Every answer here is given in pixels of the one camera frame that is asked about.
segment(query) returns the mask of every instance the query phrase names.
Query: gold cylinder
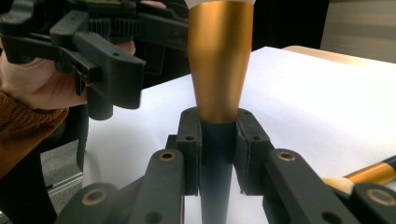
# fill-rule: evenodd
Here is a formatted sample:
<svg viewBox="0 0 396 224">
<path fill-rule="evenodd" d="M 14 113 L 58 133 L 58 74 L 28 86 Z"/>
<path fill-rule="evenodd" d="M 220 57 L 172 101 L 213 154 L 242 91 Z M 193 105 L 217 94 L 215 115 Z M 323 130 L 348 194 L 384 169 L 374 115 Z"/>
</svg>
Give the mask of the gold cylinder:
<svg viewBox="0 0 396 224">
<path fill-rule="evenodd" d="M 355 184 L 358 183 L 376 183 L 386 184 L 389 181 L 395 179 L 396 173 L 393 167 L 385 162 L 379 162 L 377 164 L 368 166 L 359 171 L 356 171 L 350 175 L 346 175 Z"/>
<path fill-rule="evenodd" d="M 200 120 L 236 120 L 251 52 L 253 3 L 205 2 L 190 9 L 189 57 Z"/>
</svg>

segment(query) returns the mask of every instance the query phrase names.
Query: sleeve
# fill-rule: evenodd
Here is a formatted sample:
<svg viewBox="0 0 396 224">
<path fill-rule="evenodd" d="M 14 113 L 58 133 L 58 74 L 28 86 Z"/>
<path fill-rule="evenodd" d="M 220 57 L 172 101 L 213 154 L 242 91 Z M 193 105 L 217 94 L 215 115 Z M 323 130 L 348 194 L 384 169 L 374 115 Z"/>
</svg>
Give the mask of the sleeve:
<svg viewBox="0 0 396 224">
<path fill-rule="evenodd" d="M 36 113 L 0 92 L 0 178 L 64 121 L 68 109 Z"/>
</svg>

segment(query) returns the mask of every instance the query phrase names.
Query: white table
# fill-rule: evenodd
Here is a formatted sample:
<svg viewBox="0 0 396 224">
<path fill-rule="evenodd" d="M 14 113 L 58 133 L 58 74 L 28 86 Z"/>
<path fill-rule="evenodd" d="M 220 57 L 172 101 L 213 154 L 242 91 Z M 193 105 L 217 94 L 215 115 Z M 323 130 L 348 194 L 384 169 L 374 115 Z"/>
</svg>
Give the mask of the white table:
<svg viewBox="0 0 396 224">
<path fill-rule="evenodd" d="M 240 107 L 275 147 L 300 153 L 319 176 L 343 176 L 396 154 L 395 87 L 396 64 L 348 65 L 263 48 L 251 54 Z M 91 120 L 83 186 L 122 188 L 142 176 L 151 154 L 177 133 L 180 113 L 193 106 L 186 76 L 144 90 L 137 110 L 115 108 L 111 119 Z M 199 197 L 187 197 L 186 223 L 201 223 L 200 215 Z M 262 197 L 240 195 L 235 175 L 228 223 L 267 223 Z"/>
</svg>

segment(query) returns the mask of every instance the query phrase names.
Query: gold cone-shaped object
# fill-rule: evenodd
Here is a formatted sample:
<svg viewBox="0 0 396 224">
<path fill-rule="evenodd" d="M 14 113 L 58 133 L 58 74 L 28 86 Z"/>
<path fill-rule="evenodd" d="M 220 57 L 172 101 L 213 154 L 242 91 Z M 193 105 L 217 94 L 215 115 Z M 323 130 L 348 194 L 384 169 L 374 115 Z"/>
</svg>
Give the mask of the gold cone-shaped object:
<svg viewBox="0 0 396 224">
<path fill-rule="evenodd" d="M 189 14 L 189 57 L 198 116 L 236 120 L 251 52 L 253 3 L 214 1 Z"/>
</svg>

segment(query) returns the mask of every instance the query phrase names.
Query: metal screw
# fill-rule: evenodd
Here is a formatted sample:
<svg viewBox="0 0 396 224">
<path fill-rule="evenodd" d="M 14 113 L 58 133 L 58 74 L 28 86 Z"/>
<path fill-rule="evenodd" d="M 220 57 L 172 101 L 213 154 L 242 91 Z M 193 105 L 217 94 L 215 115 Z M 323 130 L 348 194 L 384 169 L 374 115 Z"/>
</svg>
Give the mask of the metal screw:
<svg viewBox="0 0 396 224">
<path fill-rule="evenodd" d="M 396 199 L 382 189 L 367 189 L 366 193 L 376 203 L 381 203 L 385 206 L 396 206 Z"/>
</svg>

